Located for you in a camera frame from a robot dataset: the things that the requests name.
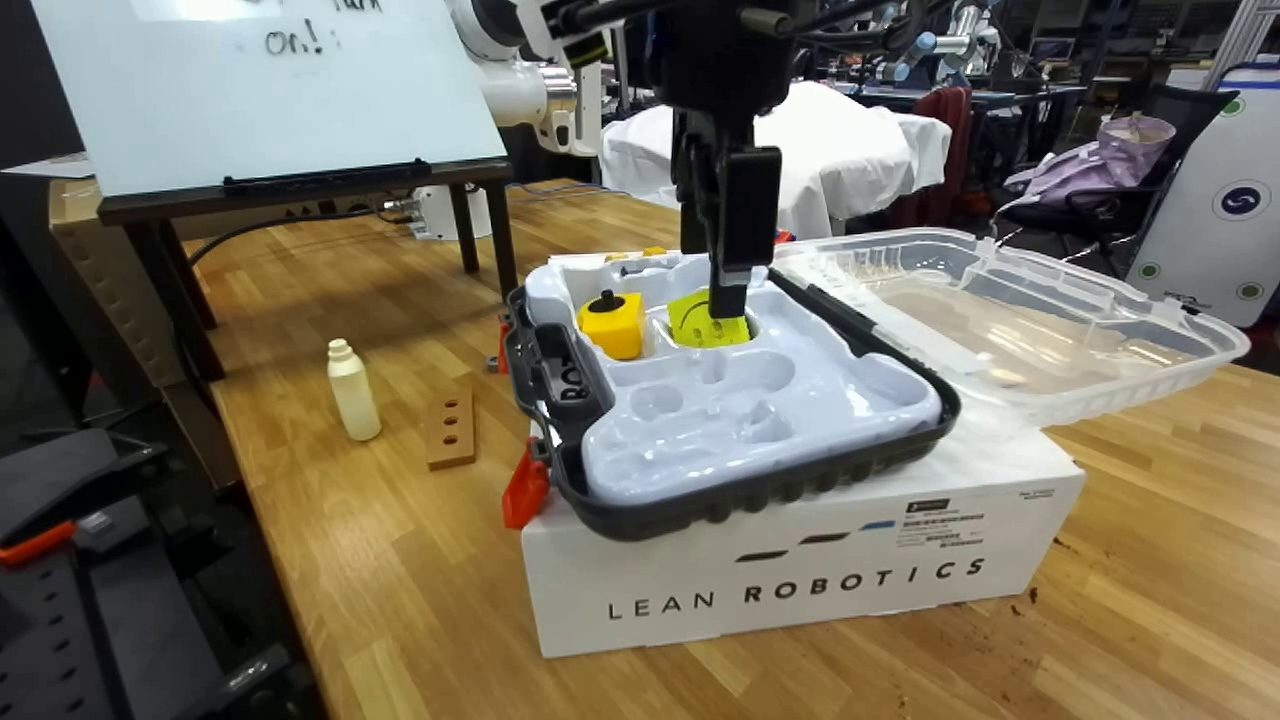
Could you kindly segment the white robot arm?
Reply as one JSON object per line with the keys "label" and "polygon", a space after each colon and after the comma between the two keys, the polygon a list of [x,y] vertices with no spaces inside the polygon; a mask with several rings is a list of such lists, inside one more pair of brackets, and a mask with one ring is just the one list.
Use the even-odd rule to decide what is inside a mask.
{"label": "white robot arm", "polygon": [[655,32],[655,97],[672,107],[679,247],[707,256],[707,310],[734,318],[774,261],[780,147],[756,120],[789,97],[803,0],[445,0],[480,67],[494,115],[512,127],[550,102],[545,67],[610,54],[633,15]]}

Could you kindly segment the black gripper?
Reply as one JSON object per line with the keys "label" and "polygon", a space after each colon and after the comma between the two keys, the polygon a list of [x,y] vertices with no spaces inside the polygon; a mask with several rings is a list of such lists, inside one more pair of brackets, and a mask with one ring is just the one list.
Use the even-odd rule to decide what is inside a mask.
{"label": "black gripper", "polygon": [[718,318],[744,310],[753,266],[774,261],[780,150],[756,147],[756,115],[789,97],[798,19],[802,0],[667,0],[655,13],[655,87],[672,107],[679,247],[711,247]]}

